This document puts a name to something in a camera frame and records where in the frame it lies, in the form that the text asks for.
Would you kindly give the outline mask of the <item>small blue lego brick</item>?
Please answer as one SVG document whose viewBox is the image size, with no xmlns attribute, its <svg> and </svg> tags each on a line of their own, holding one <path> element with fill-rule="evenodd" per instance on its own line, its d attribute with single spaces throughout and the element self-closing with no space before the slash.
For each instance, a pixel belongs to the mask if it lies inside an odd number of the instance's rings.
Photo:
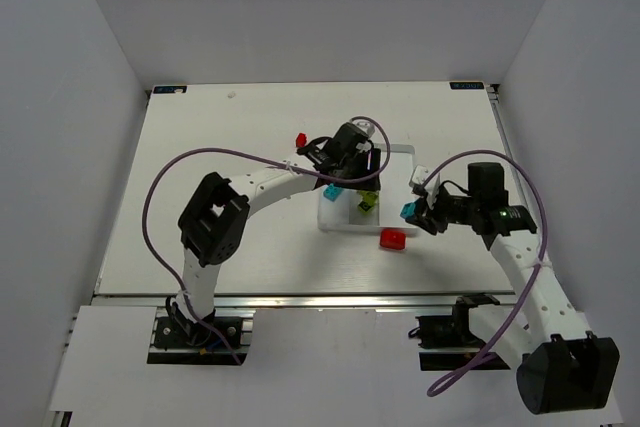
<svg viewBox="0 0 640 427">
<path fill-rule="evenodd" d="M 401 209 L 400 217 L 405 222 L 409 223 L 412 219 L 415 218 L 415 210 L 416 210 L 415 202 L 406 203 Z"/>
</svg>

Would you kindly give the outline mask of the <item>blue long lego brick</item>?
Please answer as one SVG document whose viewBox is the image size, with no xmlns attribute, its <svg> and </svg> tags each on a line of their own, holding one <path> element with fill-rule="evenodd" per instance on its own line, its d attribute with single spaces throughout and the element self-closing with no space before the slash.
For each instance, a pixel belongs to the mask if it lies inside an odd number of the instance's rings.
<svg viewBox="0 0 640 427">
<path fill-rule="evenodd" d="M 336 186 L 334 184 L 327 185 L 323 191 L 323 197 L 330 202 L 335 202 L 340 195 L 343 193 L 344 189 L 342 187 Z"/>
</svg>

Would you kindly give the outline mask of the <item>green lego brick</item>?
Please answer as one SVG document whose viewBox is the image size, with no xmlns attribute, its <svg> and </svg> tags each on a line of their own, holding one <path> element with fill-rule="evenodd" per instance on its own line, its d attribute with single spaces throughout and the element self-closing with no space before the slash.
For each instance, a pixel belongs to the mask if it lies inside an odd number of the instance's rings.
<svg viewBox="0 0 640 427">
<path fill-rule="evenodd" d="M 377 191 L 359 190 L 358 194 L 361 196 L 362 201 L 369 205 L 375 205 L 379 198 L 379 193 Z"/>
<path fill-rule="evenodd" d="M 375 207 L 374 204 L 369 204 L 365 201 L 361 201 L 357 205 L 357 210 L 363 215 L 368 215 L 374 209 L 374 207 Z"/>
</svg>

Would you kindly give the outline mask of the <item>large red lego brick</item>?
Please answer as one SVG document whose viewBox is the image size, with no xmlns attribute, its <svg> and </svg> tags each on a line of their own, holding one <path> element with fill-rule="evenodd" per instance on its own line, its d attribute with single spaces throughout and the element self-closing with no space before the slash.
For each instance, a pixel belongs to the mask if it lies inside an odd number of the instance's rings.
<svg viewBox="0 0 640 427">
<path fill-rule="evenodd" d="M 406 248 L 406 239 L 403 231 L 384 229 L 379 236 L 379 246 L 387 250 L 402 251 Z"/>
</svg>

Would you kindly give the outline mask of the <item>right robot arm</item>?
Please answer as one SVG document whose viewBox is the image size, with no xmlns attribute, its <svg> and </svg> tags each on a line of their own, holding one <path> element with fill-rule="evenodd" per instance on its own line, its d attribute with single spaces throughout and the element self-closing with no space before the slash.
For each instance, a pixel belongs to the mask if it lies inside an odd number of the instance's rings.
<svg viewBox="0 0 640 427">
<path fill-rule="evenodd" d="M 422 347 L 473 347 L 474 367 L 504 362 L 535 415 L 604 408 L 620 360 L 614 340 L 596 336 L 572 307 L 544 260 L 542 234 L 530 212 L 509 201 L 503 167 L 471 163 L 467 175 L 466 188 L 453 195 L 443 181 L 427 186 L 424 173 L 414 171 L 417 199 L 406 221 L 431 235 L 450 225 L 470 227 L 505 273 L 517 302 L 506 312 L 491 294 L 462 295 L 449 317 L 420 319 L 415 334 Z"/>
</svg>

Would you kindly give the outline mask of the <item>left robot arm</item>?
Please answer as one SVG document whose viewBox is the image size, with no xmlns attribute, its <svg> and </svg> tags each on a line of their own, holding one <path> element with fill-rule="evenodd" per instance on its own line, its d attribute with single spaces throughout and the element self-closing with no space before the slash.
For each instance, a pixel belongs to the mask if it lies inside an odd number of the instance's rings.
<svg viewBox="0 0 640 427">
<path fill-rule="evenodd" d="M 331 137 L 318 138 L 262 170 L 224 178 L 213 172 L 196 188 L 179 217 L 184 252 L 181 293 L 168 310 L 187 342 L 209 342 L 214 294 L 221 265 L 238 250 L 247 221 L 259 211 L 297 194 L 333 185 L 377 191 L 386 167 L 372 137 L 380 126 L 355 117 Z"/>
</svg>

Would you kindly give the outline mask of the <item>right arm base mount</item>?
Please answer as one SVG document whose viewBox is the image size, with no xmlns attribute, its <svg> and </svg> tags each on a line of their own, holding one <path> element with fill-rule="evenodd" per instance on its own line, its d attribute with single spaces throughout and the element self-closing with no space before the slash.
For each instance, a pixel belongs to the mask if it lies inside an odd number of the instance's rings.
<svg viewBox="0 0 640 427">
<path fill-rule="evenodd" d="M 485 342 L 470 330 L 470 311 L 485 306 L 508 307 L 508 304 L 488 293 L 472 293 L 458 296 L 449 304 L 417 308 L 416 324 L 407 337 L 417 342 L 422 372 L 456 370 L 480 351 Z"/>
</svg>

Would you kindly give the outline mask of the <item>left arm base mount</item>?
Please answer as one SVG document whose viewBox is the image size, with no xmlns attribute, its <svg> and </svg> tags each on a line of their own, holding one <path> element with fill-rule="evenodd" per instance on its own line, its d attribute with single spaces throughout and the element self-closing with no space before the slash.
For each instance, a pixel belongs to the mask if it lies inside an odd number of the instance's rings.
<svg viewBox="0 0 640 427">
<path fill-rule="evenodd" d="M 216 316 L 214 327 L 238 357 L 235 360 L 221 338 L 202 326 L 189 337 L 168 313 L 159 310 L 153 324 L 147 363 L 150 365 L 241 366 L 251 344 L 253 320 L 240 316 Z"/>
</svg>

